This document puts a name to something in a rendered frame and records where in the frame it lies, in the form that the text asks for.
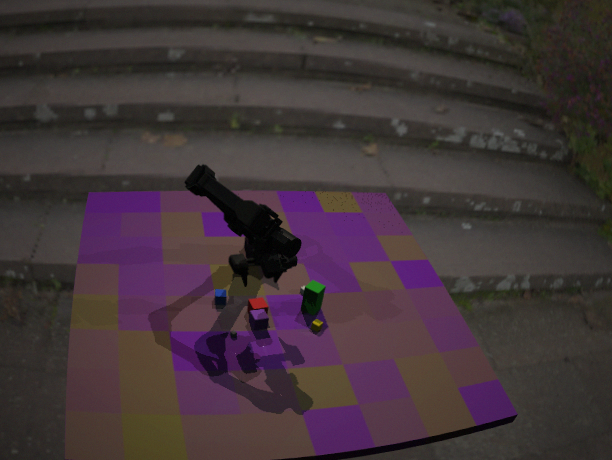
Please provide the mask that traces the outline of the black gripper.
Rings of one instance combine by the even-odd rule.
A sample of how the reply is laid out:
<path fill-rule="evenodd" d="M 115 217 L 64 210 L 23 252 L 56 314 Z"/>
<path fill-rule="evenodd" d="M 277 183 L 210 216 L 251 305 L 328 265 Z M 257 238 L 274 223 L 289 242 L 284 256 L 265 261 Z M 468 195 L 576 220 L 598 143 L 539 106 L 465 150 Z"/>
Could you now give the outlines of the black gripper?
<path fill-rule="evenodd" d="M 254 250 L 252 250 L 252 253 L 254 255 L 254 258 L 246 259 L 243 254 L 231 255 L 230 257 L 228 257 L 229 264 L 230 264 L 230 267 L 233 273 L 241 275 L 241 278 L 242 278 L 242 281 L 245 287 L 247 287 L 247 274 L 249 274 L 248 272 L 249 267 L 257 266 L 256 259 L 259 253 L 261 251 L 266 251 L 266 253 L 270 253 L 274 249 L 270 245 L 263 245 L 263 244 L 258 243 L 255 240 L 255 237 L 253 237 L 253 241 L 254 241 Z M 282 259 L 287 258 L 283 254 L 281 254 L 279 251 L 277 251 L 277 253 L 278 253 L 278 257 L 281 256 Z M 288 269 L 291 269 L 292 267 L 295 267 L 297 265 L 298 260 L 297 260 L 296 255 L 288 259 L 289 259 Z"/>

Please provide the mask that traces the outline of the blue cube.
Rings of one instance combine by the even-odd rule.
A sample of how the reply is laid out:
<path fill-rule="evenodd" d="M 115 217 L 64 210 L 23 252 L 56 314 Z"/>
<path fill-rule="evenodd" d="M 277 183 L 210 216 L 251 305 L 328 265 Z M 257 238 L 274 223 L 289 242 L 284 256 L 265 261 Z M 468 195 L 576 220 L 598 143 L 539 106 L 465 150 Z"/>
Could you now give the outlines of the blue cube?
<path fill-rule="evenodd" d="M 215 289 L 215 304 L 226 305 L 226 289 Z"/>

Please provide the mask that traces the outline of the olive yellow block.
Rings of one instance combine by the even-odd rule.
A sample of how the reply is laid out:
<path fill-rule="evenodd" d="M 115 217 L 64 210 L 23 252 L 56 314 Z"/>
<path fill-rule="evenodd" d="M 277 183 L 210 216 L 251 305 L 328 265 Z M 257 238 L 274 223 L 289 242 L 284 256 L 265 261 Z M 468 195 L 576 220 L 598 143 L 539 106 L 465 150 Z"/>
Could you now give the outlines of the olive yellow block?
<path fill-rule="evenodd" d="M 312 322 L 311 328 L 318 332 L 320 329 L 322 329 L 323 324 L 324 323 L 322 321 L 316 319 L 314 322 Z"/>

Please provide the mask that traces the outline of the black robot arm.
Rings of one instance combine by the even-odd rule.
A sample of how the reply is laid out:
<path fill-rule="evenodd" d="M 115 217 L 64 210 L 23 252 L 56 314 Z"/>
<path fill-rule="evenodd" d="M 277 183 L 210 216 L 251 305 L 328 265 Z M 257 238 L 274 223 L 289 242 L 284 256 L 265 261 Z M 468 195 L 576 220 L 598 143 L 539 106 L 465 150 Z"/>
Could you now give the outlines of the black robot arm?
<path fill-rule="evenodd" d="M 209 166 L 197 165 L 185 180 L 186 189 L 191 193 L 206 196 L 212 203 L 224 212 L 224 220 L 228 228 L 240 237 L 245 235 L 254 246 L 253 237 L 263 245 L 274 249 L 270 253 L 261 251 L 256 259 L 266 278 L 279 277 L 287 272 L 289 259 L 294 257 L 301 248 L 301 240 L 279 227 L 283 221 L 265 204 L 256 204 L 253 200 L 244 200 L 218 182 L 215 173 Z M 269 216 L 271 215 L 274 220 Z M 279 251 L 287 258 L 278 257 Z"/>

